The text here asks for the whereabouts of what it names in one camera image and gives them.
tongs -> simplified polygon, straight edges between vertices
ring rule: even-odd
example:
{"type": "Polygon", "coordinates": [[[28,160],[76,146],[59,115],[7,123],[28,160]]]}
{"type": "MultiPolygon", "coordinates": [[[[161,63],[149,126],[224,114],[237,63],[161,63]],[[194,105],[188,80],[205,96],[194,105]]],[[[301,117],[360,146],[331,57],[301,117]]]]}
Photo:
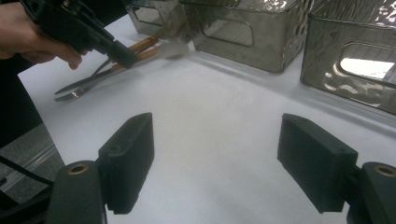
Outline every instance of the tongs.
{"type": "MultiPolygon", "coordinates": [[[[189,51],[188,46],[185,43],[178,43],[178,42],[165,43],[160,45],[159,47],[149,49],[157,42],[158,42],[158,37],[151,36],[129,47],[131,51],[137,54],[138,56],[137,63],[146,62],[149,59],[154,59],[160,56],[163,58],[173,57],[187,53],[189,51]]],[[[98,67],[98,69],[96,69],[96,71],[90,77],[72,83],[55,92],[55,95],[57,95],[55,97],[55,101],[61,102],[61,101],[77,99],[78,97],[85,94],[87,91],[91,90],[99,82],[109,77],[115,76],[116,74],[119,73],[118,71],[125,70],[125,68],[123,68],[122,66],[116,63],[109,69],[100,72],[110,63],[111,63],[110,60],[105,61],[104,63],[102,63],[102,65],[98,67]]]]}

